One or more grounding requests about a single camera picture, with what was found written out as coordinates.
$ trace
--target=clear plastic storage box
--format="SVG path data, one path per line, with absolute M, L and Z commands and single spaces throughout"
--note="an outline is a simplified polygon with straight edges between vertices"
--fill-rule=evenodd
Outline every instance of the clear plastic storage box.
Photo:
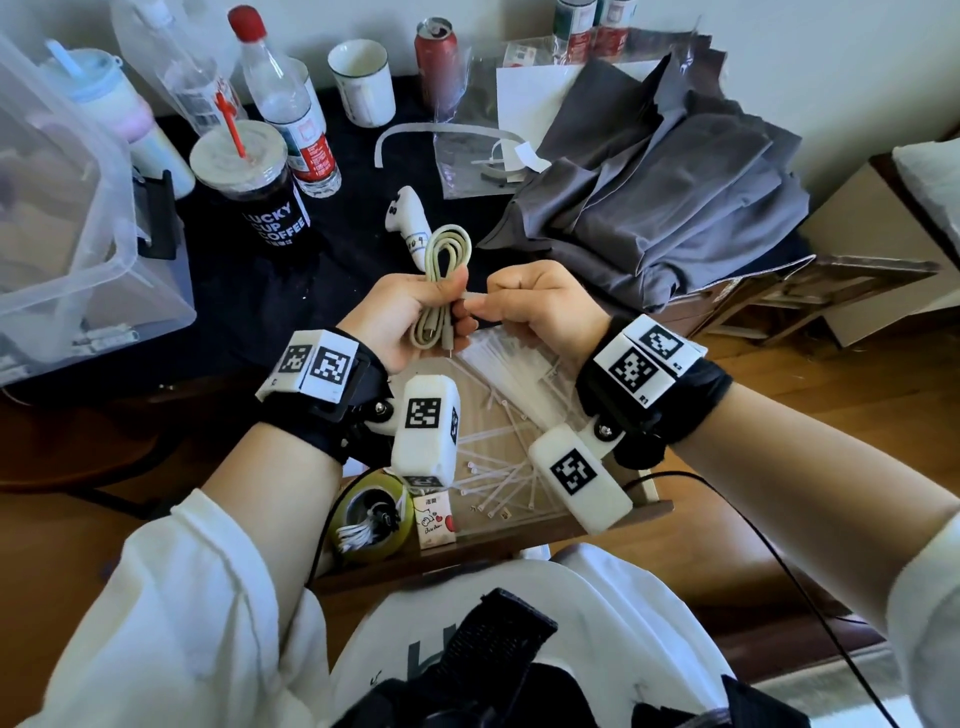
M 0 35 L 0 386 L 195 318 L 183 246 L 137 254 L 126 144 Z

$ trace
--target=red straw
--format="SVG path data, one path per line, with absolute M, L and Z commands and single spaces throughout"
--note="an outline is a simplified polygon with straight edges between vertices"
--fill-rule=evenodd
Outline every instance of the red straw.
M 230 130 L 230 136 L 233 137 L 233 143 L 237 147 L 237 154 L 241 159 L 247 158 L 247 150 L 244 149 L 243 142 L 240 141 L 240 133 L 237 132 L 237 125 L 233 123 L 233 117 L 236 116 L 237 109 L 231 104 L 223 94 L 223 91 L 217 91 L 217 109 L 224 115 L 224 121 L 227 122 L 227 128 Z

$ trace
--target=person's left hand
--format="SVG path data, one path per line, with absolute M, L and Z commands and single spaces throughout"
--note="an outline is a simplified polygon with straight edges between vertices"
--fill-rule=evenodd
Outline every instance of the person's left hand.
M 446 351 L 439 346 L 427 351 L 415 347 L 410 343 L 408 330 L 425 308 L 458 300 L 467 290 L 467 278 L 465 266 L 435 283 L 423 276 L 391 273 L 376 282 L 339 328 L 370 347 L 390 374 L 400 372 L 422 355 L 445 355 Z M 455 352 L 467 347 L 467 337 L 477 326 L 476 319 L 469 316 L 456 322 Z

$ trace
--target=white wall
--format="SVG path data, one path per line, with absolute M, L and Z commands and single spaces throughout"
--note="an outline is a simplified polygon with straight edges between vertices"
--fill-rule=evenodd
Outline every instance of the white wall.
M 27 42 L 33 18 L 68 45 L 115 50 L 107 0 L 3 0 L 2 28 Z M 416 70 L 413 34 L 448 17 L 464 40 L 547 35 L 552 0 L 254 0 L 271 38 L 329 83 L 326 52 L 350 37 Z M 724 88 L 804 137 L 796 168 L 822 198 L 869 155 L 960 123 L 960 0 L 639 0 L 636 24 L 698 24 L 730 58 Z

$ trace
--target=usb cable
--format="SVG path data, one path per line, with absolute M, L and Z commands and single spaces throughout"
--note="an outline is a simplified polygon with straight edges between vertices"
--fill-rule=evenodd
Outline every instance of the usb cable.
M 473 247 L 470 236 L 459 225 L 437 228 L 427 240 L 424 251 L 426 279 L 436 282 L 452 274 L 458 266 L 467 265 Z M 446 251 L 446 273 L 440 272 L 440 255 Z M 453 351 L 453 314 L 450 304 L 425 308 L 410 329 L 410 343 L 418 349 L 432 349 L 440 342 L 448 352 Z

